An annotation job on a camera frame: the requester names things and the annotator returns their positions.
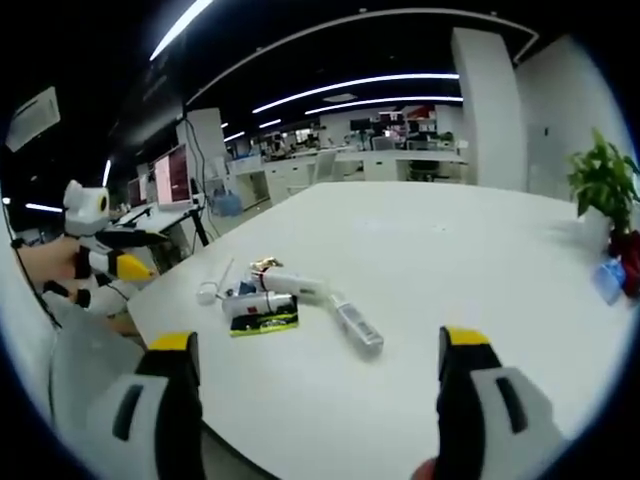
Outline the person's left hand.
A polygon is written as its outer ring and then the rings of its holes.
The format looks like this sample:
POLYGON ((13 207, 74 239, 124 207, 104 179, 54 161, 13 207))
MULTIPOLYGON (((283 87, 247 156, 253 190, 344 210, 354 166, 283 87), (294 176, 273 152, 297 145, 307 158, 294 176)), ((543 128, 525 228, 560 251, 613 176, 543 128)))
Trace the person's left hand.
POLYGON ((58 284, 53 289, 54 293, 75 302, 78 288, 64 286, 63 283, 75 279, 75 260, 79 250, 77 239, 61 236, 46 244, 20 246, 14 250, 14 254, 36 294, 44 293, 45 285, 54 282, 58 284))

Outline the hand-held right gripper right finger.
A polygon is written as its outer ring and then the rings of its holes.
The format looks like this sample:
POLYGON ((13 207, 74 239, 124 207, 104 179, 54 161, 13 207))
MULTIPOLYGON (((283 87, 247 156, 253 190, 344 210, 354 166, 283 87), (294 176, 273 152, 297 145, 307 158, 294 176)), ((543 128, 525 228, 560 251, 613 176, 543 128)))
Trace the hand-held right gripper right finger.
POLYGON ((545 393, 475 330, 439 331, 437 479, 534 479, 566 439, 545 393))

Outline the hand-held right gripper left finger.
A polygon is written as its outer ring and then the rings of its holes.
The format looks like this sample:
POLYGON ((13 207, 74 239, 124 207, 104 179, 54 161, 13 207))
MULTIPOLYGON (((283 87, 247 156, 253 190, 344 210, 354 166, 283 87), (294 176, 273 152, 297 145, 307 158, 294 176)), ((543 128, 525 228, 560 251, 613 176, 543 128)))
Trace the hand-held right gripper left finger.
POLYGON ((92 468, 100 479, 202 479, 198 335, 153 341, 136 369, 88 410, 92 468))

